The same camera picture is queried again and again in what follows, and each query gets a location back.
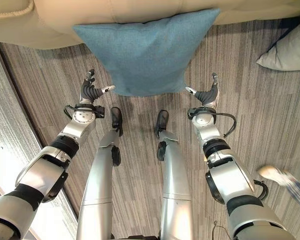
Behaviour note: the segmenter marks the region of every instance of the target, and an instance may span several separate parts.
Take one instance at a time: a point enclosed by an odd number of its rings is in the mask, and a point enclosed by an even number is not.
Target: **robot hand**
[[[293,240],[274,212],[261,200],[267,195],[267,188],[259,197],[255,196],[250,173],[240,162],[235,152],[225,140],[236,127],[236,118],[229,113],[217,113],[219,82],[213,73],[210,91],[186,90],[201,101],[202,107],[190,108],[188,118],[192,121],[203,150],[208,172],[205,174],[212,197],[225,204],[228,213],[228,229],[234,240]],[[234,123],[224,135],[216,127],[216,116],[231,117]]]
[[[115,86],[95,88],[93,75],[92,69],[82,83],[79,104],[64,109],[71,121],[21,171],[14,191],[0,196],[0,240],[22,239],[26,235],[39,205],[53,200],[64,186],[66,170],[79,145],[95,128],[95,120],[104,118],[105,108],[94,106],[94,100]],[[74,110],[72,116],[67,108]]]

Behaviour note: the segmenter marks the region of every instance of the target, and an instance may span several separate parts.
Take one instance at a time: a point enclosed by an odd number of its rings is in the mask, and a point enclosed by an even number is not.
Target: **sofa cushion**
[[[274,70],[300,70],[300,25],[279,40],[256,63]]]
[[[207,9],[144,24],[73,28],[110,73],[117,94],[152,96],[184,89],[185,69],[218,14]]]

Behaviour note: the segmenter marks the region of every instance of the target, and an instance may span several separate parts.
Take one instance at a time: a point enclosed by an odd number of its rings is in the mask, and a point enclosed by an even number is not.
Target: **floor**
[[[286,31],[280,20],[251,21],[213,26],[195,52],[185,82],[208,90],[211,73],[221,79],[219,112],[237,117],[237,129],[227,141],[255,179],[256,169],[271,164],[300,179],[300,71],[281,72],[256,64],[258,57]],[[42,144],[48,144],[68,123],[63,107],[74,105],[85,73],[95,68],[98,86],[111,83],[102,64],[84,45],[36,50],[0,44],[19,96]],[[99,140],[111,128],[109,110],[121,108],[124,135],[120,139],[122,163],[113,171],[113,234],[116,238],[157,235],[160,229],[164,163],[156,160],[158,140],[153,134],[161,109],[170,113],[168,130],[179,137],[192,188],[195,239],[211,239],[214,221],[227,226],[227,210],[210,195],[206,165],[187,119],[187,110],[199,102],[186,92],[151,97],[106,94],[96,102],[105,106],[105,119],[80,148],[68,169],[65,192],[78,214],[84,187]],[[218,118],[225,132],[232,122]],[[276,183],[265,200],[287,229],[300,240],[300,206]],[[215,239],[227,239],[220,228]]]

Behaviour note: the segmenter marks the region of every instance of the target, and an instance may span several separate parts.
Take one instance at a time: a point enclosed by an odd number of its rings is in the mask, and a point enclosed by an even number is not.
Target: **black rubber band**
[[[41,201],[44,199],[44,195],[40,191],[22,183],[5,196],[14,196],[25,200],[32,206],[33,211],[37,210]]]

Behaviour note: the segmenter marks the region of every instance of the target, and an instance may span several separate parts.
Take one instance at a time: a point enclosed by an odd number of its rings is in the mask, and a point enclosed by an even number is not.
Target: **light blue cushion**
[[[184,89],[186,67],[219,12],[206,9],[147,23],[73,28],[110,73],[117,94],[152,96]]]

